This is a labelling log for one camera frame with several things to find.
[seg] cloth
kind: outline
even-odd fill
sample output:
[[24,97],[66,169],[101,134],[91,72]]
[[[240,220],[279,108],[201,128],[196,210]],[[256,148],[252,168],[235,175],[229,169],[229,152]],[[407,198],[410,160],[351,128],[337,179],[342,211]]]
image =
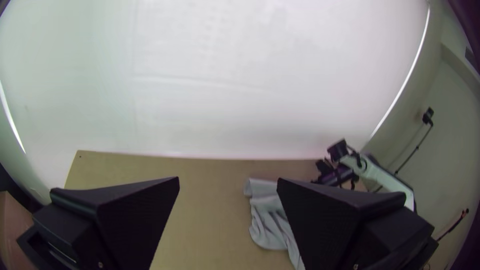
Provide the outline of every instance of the cloth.
[[243,194],[250,198],[251,239],[268,250],[288,250],[296,270],[305,270],[287,215],[277,194],[277,183],[250,178]]

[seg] white wall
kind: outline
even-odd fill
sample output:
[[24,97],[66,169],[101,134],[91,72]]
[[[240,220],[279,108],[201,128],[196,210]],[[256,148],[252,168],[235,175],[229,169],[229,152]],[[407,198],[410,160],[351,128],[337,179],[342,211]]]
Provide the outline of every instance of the white wall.
[[[462,209],[470,209],[470,215],[440,242],[430,261],[431,269],[444,269],[453,263],[480,200],[479,97],[480,89],[470,89],[455,70],[442,62],[423,104],[435,111],[434,128],[399,173],[414,188],[419,215],[433,224],[436,232]],[[424,127],[390,170],[401,164],[426,131]]]
[[419,114],[426,109],[423,102],[442,59],[443,18],[442,1],[431,0],[426,36],[413,72],[385,122],[363,149],[373,153],[383,164],[392,161],[392,153],[398,153],[398,146],[403,147],[408,143],[408,138],[415,134],[421,123]]
[[0,80],[50,188],[78,149],[314,159],[369,140],[427,13],[423,0],[16,0]]
[[10,127],[0,102],[0,163],[12,179],[39,202],[50,201],[49,189],[33,170]]

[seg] table surface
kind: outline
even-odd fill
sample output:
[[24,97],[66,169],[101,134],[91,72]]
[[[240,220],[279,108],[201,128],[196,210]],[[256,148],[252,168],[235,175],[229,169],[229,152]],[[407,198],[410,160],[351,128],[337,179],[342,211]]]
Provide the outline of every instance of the table surface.
[[292,270],[287,251],[265,250],[252,241],[250,204],[243,186],[248,177],[308,181],[317,175],[313,160],[206,160],[78,151],[65,188],[94,189],[178,176],[180,193],[150,269]]

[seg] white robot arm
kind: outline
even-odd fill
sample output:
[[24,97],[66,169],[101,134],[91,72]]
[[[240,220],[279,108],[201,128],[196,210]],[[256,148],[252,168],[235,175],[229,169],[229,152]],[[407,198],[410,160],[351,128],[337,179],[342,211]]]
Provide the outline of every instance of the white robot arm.
[[402,183],[397,177],[389,173],[386,169],[375,164],[366,155],[358,153],[357,156],[345,155],[339,162],[351,168],[353,172],[361,178],[370,179],[391,192],[403,192],[406,195],[405,207],[415,211],[415,201],[413,190]]

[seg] white backdrop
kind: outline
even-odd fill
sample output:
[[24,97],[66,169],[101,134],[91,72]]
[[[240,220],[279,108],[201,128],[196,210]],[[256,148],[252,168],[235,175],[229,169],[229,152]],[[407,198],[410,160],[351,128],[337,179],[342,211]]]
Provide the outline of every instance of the white backdrop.
[[0,80],[50,188],[79,149],[315,159],[370,139],[427,14],[424,0],[12,0]]

